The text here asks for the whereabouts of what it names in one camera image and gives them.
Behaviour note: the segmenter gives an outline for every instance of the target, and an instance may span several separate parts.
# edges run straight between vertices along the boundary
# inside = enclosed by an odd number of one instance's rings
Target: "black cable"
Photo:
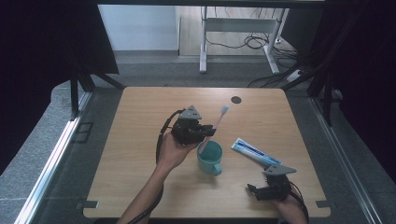
[[[262,15],[262,7],[260,8],[259,16],[257,16],[257,19],[259,19],[261,15]]]
[[[294,87],[295,85],[298,85],[298,84],[308,80],[309,78],[313,77],[315,73],[319,72],[323,67],[324,67],[324,64],[321,63],[317,67],[312,69],[311,71],[305,71],[301,76],[299,76],[292,82],[289,82],[289,83],[285,84],[284,86],[280,87],[280,89],[282,89],[283,91],[286,91],[286,90]]]
[[[300,204],[301,209],[303,210],[303,213],[304,213],[304,216],[306,219],[306,223],[308,224],[309,223],[309,214],[308,214],[308,209],[306,208],[305,203],[304,203],[303,194],[300,192],[300,190],[298,189],[298,187],[295,184],[293,184],[290,181],[289,181],[289,183],[292,184],[295,188],[297,188],[298,193],[300,194],[300,197],[299,197],[294,192],[292,192],[292,191],[289,192],[289,195],[291,197],[293,197],[295,200],[297,200],[297,202]]]
[[[290,76],[294,71],[296,71],[299,67],[301,66],[300,63],[296,63],[293,67],[288,69],[288,71],[282,73],[281,75],[275,76],[272,80],[267,81],[264,85],[261,86],[261,88],[268,87],[270,84],[274,84],[271,87],[275,87],[280,84],[280,82],[285,79],[286,77]]]
[[[292,49],[279,49],[277,47],[273,47],[274,53],[280,56],[287,56],[290,58],[296,58],[298,56],[297,50]]]
[[[201,7],[201,25],[202,25],[202,23],[204,22],[204,14],[202,13],[202,8],[203,7]]]
[[[256,8],[253,10],[253,12],[250,14],[250,18],[252,18],[252,17],[253,17],[253,14],[254,14],[255,12],[257,12],[258,10],[259,10],[259,8],[256,7]]]
[[[285,68],[291,68],[291,66],[283,64],[281,60],[293,60],[296,62],[298,57],[298,53],[282,53],[281,51],[274,50],[274,59],[276,59],[276,64]]]
[[[227,7],[224,8],[225,13],[227,13],[228,18],[231,18],[230,14],[228,14]]]
[[[314,49],[311,49],[308,53],[305,55],[301,55],[301,58],[304,59],[307,63],[309,63],[312,60],[317,60],[318,58],[321,58],[322,56],[320,55],[321,53],[329,50],[329,47],[331,46],[332,39],[336,38],[338,35],[338,32],[342,29],[344,23],[346,22],[347,19],[339,21],[333,29],[330,31],[328,35],[318,44],[315,46]]]
[[[271,19],[273,19],[273,18],[274,18],[275,11],[276,11],[276,8],[274,8],[274,11],[273,11],[273,16],[271,17]]]
[[[169,123],[172,121],[173,117],[176,114],[180,114],[184,111],[183,110],[178,110],[175,113],[173,113],[171,115],[171,117],[169,117],[169,119],[166,120],[165,124],[163,125],[163,128],[160,131],[160,134],[158,135],[158,141],[157,141],[157,148],[155,151],[155,163],[158,162],[158,159],[160,158],[160,149],[161,149],[161,144],[163,143],[163,134],[165,133],[166,129],[169,127]],[[154,203],[148,208],[146,209],[144,212],[142,212],[141,214],[139,214],[137,217],[135,217],[134,219],[132,219],[132,221],[128,222],[128,224],[135,224],[138,223],[139,221],[141,221],[144,217],[146,217],[148,214],[150,214],[152,212],[152,210],[154,210],[155,207],[157,207],[158,203],[160,203],[161,198],[163,197],[163,186],[161,187],[160,193],[158,194],[157,198],[155,199]]]
[[[261,88],[264,88],[264,87],[268,86],[269,84],[272,84],[272,83],[274,83],[276,81],[279,81],[279,80],[291,75],[291,73],[293,73],[299,66],[300,66],[300,63],[297,62],[293,67],[291,67],[290,69],[288,69],[284,73],[281,73],[281,74],[278,74],[278,75],[273,75],[271,77],[260,77],[260,78],[254,79],[254,80],[250,81],[247,84],[247,87],[249,88],[250,85],[255,83],[255,82],[258,82],[258,81],[261,81],[261,80],[265,80],[265,79],[270,79],[264,85],[261,86]]]
[[[224,45],[224,44],[220,44],[220,43],[214,43],[214,42],[211,42],[211,41],[208,40],[208,39],[206,39],[206,41],[207,41],[209,44],[211,44],[211,45],[219,45],[219,46],[223,46],[223,47],[229,48],[229,49],[240,49],[240,48],[242,48],[242,47],[244,47],[244,46],[248,46],[248,47],[251,48],[251,49],[262,49],[262,47],[263,47],[264,45],[268,44],[268,39],[263,38],[263,37],[260,37],[260,36],[253,35],[253,33],[249,34],[249,35],[245,38],[245,40],[244,40],[245,43],[244,43],[243,45],[236,46],[236,47],[235,47],[235,46],[228,46],[228,45]],[[254,46],[250,45],[250,41],[255,41],[255,42],[257,42],[257,43],[259,44],[259,46],[254,47]]]

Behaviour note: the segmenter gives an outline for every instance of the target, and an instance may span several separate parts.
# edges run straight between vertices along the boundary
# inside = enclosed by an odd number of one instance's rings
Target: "wooden tabletop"
[[[234,104],[234,96],[241,98]],[[247,184],[266,187],[262,166],[235,152],[242,138],[297,169],[288,175],[304,196],[311,217],[327,217],[326,201],[285,93],[278,89],[129,87],[123,92],[85,208],[86,217],[120,217],[155,167],[158,134],[176,110],[194,105],[201,124],[214,124],[224,105],[230,109],[211,140],[223,148],[223,172],[202,173],[196,152],[165,180],[163,198],[152,217],[279,217],[268,202],[257,201]]]

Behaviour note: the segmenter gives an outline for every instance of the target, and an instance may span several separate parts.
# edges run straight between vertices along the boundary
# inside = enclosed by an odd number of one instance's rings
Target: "white toothpaste tube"
[[[272,164],[281,164],[282,162],[277,161],[276,159],[266,155],[265,153],[261,152],[254,146],[250,145],[249,143],[245,142],[244,140],[238,138],[233,143],[231,148],[235,151],[238,151],[246,156],[249,156],[251,159],[258,161],[259,163],[270,166]]]

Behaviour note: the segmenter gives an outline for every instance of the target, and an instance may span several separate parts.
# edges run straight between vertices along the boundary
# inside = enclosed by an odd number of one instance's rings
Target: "desk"
[[[202,43],[200,50],[199,71],[206,72],[206,33],[207,32],[240,32],[240,33],[265,33],[271,34],[268,46],[263,50],[274,75],[279,74],[272,50],[278,36],[279,28],[283,20],[285,8],[281,8],[276,19],[234,19],[234,18],[208,18],[207,7],[203,7],[202,13]]]
[[[234,96],[242,102],[233,104]],[[330,208],[317,207],[326,197],[282,90],[158,87],[124,90],[87,199],[98,204],[84,215],[121,216],[154,170],[158,134],[173,112],[194,105],[200,123],[213,124],[225,104],[230,109],[212,137],[223,147],[223,173],[202,173],[196,153],[190,153],[166,179],[151,217],[279,217],[270,203],[248,192],[247,184],[266,186],[265,176],[258,163],[230,148],[237,137],[297,169],[288,177],[300,188],[309,215],[327,217]]]

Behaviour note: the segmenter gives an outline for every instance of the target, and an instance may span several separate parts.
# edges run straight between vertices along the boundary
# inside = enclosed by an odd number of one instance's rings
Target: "wire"
[[[303,199],[303,194],[300,192],[300,190],[298,189],[298,187],[291,181],[289,181],[290,184],[292,184],[295,188],[297,188],[298,193],[300,194],[301,200],[304,201]]]
[[[268,7],[265,8],[265,11],[264,11],[264,18],[267,16],[267,9],[268,9]]]
[[[260,37],[257,35],[254,35],[253,33],[250,33],[244,40],[244,44],[240,45],[240,46],[228,46],[228,45],[224,45],[224,44],[220,44],[220,43],[214,43],[211,42],[210,40],[206,39],[206,41],[211,44],[211,45],[219,45],[219,46],[223,46],[225,48],[229,48],[229,49],[240,49],[244,46],[248,46],[251,49],[262,49],[262,47],[266,44],[269,43],[268,39],[265,37]],[[251,41],[255,41],[255,43],[259,44],[259,46],[252,46],[250,44]]]
[[[250,14],[250,18],[252,18],[252,17],[253,17],[253,14],[254,14],[255,12],[257,12],[258,10],[259,10],[259,8],[256,7],[256,8],[253,10],[253,12]]]
[[[166,120],[165,124],[161,128],[160,134],[158,135],[157,148],[155,151],[155,163],[157,163],[158,159],[160,158],[160,149],[161,149],[161,144],[163,142],[163,134],[165,133],[166,129],[169,128],[169,123],[172,121],[173,117],[176,114],[180,114],[184,110],[185,109],[177,110],[175,113],[173,113],[171,115],[171,117],[169,117],[169,119]],[[128,224],[138,223],[140,220],[142,220],[144,217],[146,217],[148,214],[150,214],[152,212],[152,210],[154,210],[154,208],[158,205],[158,203],[160,203],[162,197],[163,197],[163,186],[161,187],[161,191],[158,194],[157,198],[155,199],[154,203],[148,209],[146,209],[144,212],[142,212],[137,217],[135,217],[132,221],[128,222]]]
[[[281,62],[281,60],[294,60],[296,61],[297,58],[299,57],[299,53],[297,50],[292,50],[292,49],[279,49],[276,47],[273,47],[274,54],[278,56],[276,58],[276,63],[279,66],[285,67],[285,68],[291,68],[291,66],[286,66]]]
[[[204,22],[204,14],[202,13],[202,8],[203,7],[201,7],[201,24]]]
[[[271,17],[271,19],[273,19],[273,18],[274,18],[275,11],[276,11],[276,8],[274,8],[274,11],[273,11],[273,16]]]
[[[225,13],[227,13],[228,17],[231,18],[230,14],[228,14],[227,7],[224,8]]]
[[[300,63],[296,63],[293,67],[291,67],[290,69],[288,69],[288,71],[282,73],[282,74],[278,74],[278,75],[273,75],[271,77],[260,77],[257,79],[252,80],[251,82],[249,82],[247,84],[247,87],[249,88],[251,84],[258,82],[258,81],[262,81],[262,80],[266,80],[268,79],[264,85],[260,86],[260,88],[264,88],[264,87],[268,87],[270,84],[274,84],[272,87],[278,85],[285,77],[291,75],[291,73],[293,73],[298,67],[300,66]]]
[[[260,8],[259,16],[257,16],[257,19],[260,18],[260,15],[262,14],[262,7]]]
[[[262,33],[262,34],[265,36],[267,43],[269,43],[270,36],[265,33]],[[286,57],[291,57],[291,58],[297,58],[298,53],[299,53],[297,50],[294,50],[294,49],[279,49],[275,46],[273,46],[273,51],[276,55],[286,56]]]

